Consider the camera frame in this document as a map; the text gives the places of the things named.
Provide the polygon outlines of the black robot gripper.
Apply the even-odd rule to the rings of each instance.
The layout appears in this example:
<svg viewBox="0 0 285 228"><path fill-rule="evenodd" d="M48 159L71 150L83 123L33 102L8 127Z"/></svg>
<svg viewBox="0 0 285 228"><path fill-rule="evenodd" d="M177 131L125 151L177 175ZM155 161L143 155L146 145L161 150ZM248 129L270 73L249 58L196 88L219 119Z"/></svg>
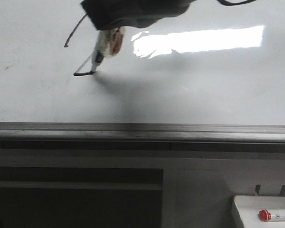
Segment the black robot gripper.
<svg viewBox="0 0 285 228"><path fill-rule="evenodd" d="M146 28L187 11L191 0L84 0L81 6L97 30Z"/></svg>

